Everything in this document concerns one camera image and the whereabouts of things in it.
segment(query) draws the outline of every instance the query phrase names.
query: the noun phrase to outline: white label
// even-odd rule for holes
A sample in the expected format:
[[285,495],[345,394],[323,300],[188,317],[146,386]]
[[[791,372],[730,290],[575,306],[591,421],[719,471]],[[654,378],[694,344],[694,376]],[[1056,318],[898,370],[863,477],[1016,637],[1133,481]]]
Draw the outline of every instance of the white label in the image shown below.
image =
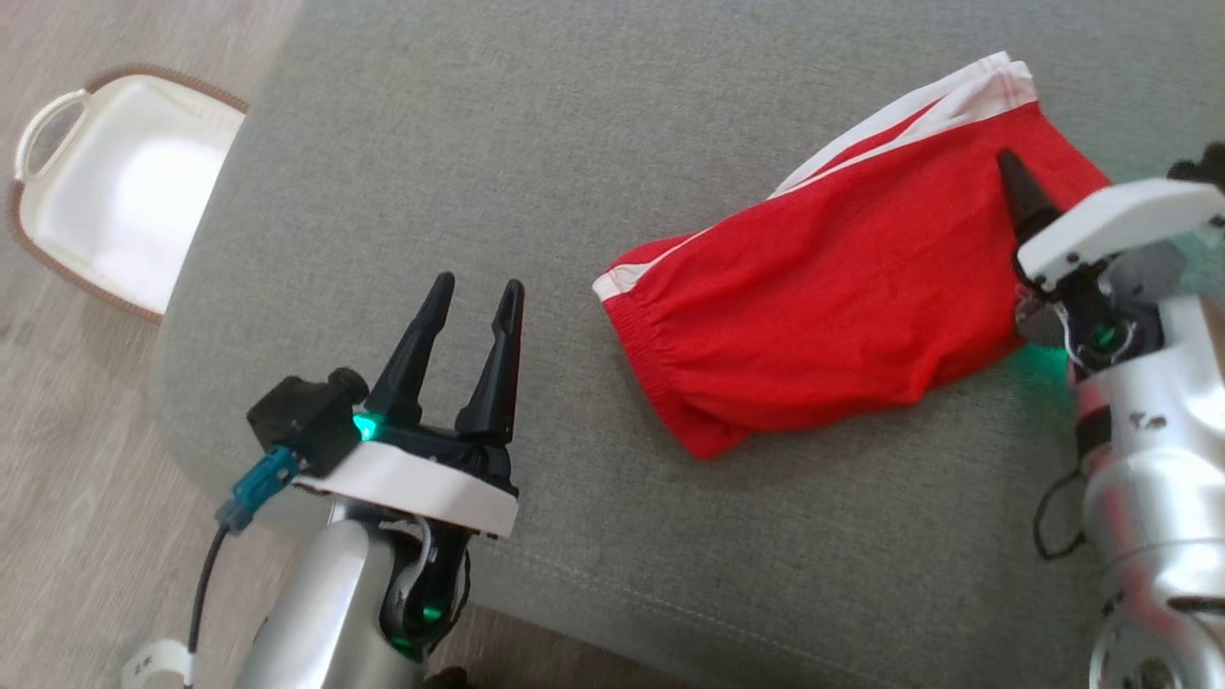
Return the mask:
[[187,647],[174,639],[149,644],[124,663],[123,688],[140,689],[159,672],[173,672],[183,677],[184,687],[191,687],[191,660]]

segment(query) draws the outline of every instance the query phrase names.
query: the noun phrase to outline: sofa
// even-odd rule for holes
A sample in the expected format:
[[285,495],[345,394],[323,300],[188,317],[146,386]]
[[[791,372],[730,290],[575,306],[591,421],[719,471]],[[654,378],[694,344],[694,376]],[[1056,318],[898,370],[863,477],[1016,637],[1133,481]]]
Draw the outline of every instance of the sofa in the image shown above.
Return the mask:
[[[289,374],[372,380],[443,270],[421,401],[450,425],[516,277],[521,511],[472,546],[475,603],[701,687],[1083,685],[1098,561],[1031,539],[1076,462],[1058,356],[698,462],[590,282],[1001,49],[1107,174],[1160,175],[1225,134],[1221,36],[1199,0],[306,0],[158,337],[162,435],[219,501],[258,456],[247,407]],[[1187,257],[1225,294],[1220,253]],[[1077,510],[1055,500],[1052,539]],[[326,512],[293,493],[260,519],[306,537]]]

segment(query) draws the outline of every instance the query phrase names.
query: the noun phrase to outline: black cable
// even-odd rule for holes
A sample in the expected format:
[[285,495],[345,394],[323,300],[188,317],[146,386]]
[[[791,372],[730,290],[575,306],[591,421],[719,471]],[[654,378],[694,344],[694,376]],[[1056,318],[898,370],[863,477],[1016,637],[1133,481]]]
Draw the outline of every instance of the black cable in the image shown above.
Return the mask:
[[1083,528],[1077,532],[1076,538],[1073,538],[1072,542],[1056,550],[1047,550],[1046,542],[1042,539],[1042,517],[1046,516],[1046,508],[1050,506],[1051,498],[1054,498],[1061,488],[1078,478],[1080,478],[1080,467],[1073,468],[1051,484],[1051,487],[1046,489],[1046,493],[1042,494],[1042,499],[1038,503],[1038,510],[1034,512],[1034,546],[1038,548],[1038,557],[1042,558],[1045,561],[1066,558],[1085,542]]
[[196,604],[191,607],[191,630],[187,633],[187,653],[195,656],[196,646],[200,644],[200,618],[205,613],[205,595],[208,593],[208,579],[213,575],[213,564],[217,563],[217,552],[222,549],[222,541],[229,533],[229,527],[222,525],[213,536],[213,543],[205,555],[205,566],[200,570],[200,582],[196,584]]
[[447,620],[446,625],[441,630],[439,630],[439,633],[435,635],[434,642],[430,644],[430,646],[428,649],[429,652],[432,653],[434,650],[439,647],[439,644],[442,642],[442,639],[445,639],[447,634],[451,634],[451,630],[454,629],[456,623],[459,622],[459,614],[463,613],[464,606],[468,604],[468,592],[469,591],[472,591],[472,555],[468,554],[468,550],[464,550],[464,553],[463,553],[463,595],[459,596],[459,604],[456,606],[454,614],[451,615],[451,619]]

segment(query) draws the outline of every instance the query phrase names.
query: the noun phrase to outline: cable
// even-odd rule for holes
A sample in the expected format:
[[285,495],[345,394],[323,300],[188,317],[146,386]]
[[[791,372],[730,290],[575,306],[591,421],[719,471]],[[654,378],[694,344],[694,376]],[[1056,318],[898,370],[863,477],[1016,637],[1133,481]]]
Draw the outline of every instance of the cable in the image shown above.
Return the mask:
[[1063,304],[1052,304],[1051,308],[1055,309],[1055,315],[1058,316],[1060,324],[1063,326],[1063,348],[1067,351],[1068,358],[1082,370],[1090,370],[1072,349],[1072,324],[1068,321],[1067,306]]
[[1080,467],[1076,467],[1058,481],[1051,484],[1042,494],[1042,499],[1038,503],[1038,510],[1034,511],[1034,546],[1038,548],[1038,557],[1042,558],[1044,561],[1058,560],[1072,554],[1073,550],[1079,548],[1085,543],[1084,530],[1077,532],[1076,537],[1056,550],[1049,550],[1046,548],[1046,541],[1042,538],[1042,517],[1046,516],[1046,508],[1051,504],[1051,498],[1060,492],[1065,485],[1080,478]]
[[208,579],[213,575],[213,564],[217,563],[217,552],[222,549],[222,542],[229,535],[229,527],[222,525],[213,536],[213,543],[205,555],[205,566],[200,570],[200,582],[196,584],[196,603],[191,608],[191,630],[187,633],[187,653],[195,658],[196,646],[200,644],[200,619],[205,612],[205,595],[208,593]]
[[432,653],[434,650],[439,647],[439,644],[442,642],[442,639],[445,639],[447,634],[451,634],[451,630],[454,629],[456,623],[459,622],[459,614],[463,613],[464,607],[468,604],[468,592],[469,591],[472,591],[472,555],[468,553],[468,550],[464,550],[464,553],[463,553],[463,595],[459,596],[459,604],[456,606],[454,614],[451,615],[451,619],[448,619],[447,623],[446,623],[446,625],[439,631],[439,634],[435,638],[434,642],[430,644],[430,646],[428,649],[429,652]]

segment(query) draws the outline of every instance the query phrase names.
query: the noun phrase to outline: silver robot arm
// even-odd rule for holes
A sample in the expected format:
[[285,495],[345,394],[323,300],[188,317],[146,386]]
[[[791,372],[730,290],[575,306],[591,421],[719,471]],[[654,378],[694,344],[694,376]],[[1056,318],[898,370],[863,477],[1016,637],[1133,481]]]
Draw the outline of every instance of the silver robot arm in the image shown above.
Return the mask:
[[[507,537],[518,514],[506,445],[514,425],[523,286],[511,281],[502,294],[494,347],[472,400],[453,429],[437,429],[420,423],[418,395],[453,289],[450,273],[439,276],[369,397],[364,381],[347,374],[348,387],[361,390],[350,398],[365,398],[361,413],[350,418],[348,403],[320,413],[312,390],[322,384],[295,378],[249,412],[265,450],[287,449],[318,470],[304,470],[293,485],[330,497],[333,506],[236,687],[468,688],[458,668],[426,678],[426,661],[467,602],[469,538]],[[240,487],[236,499],[251,493]]]
[[1001,170],[1018,272],[1067,329],[1083,526],[1102,575],[1089,687],[1225,688],[1225,314],[1099,281],[1122,251],[1225,232],[1225,147],[1176,166],[1182,180],[1107,188],[1067,213],[1016,157]]

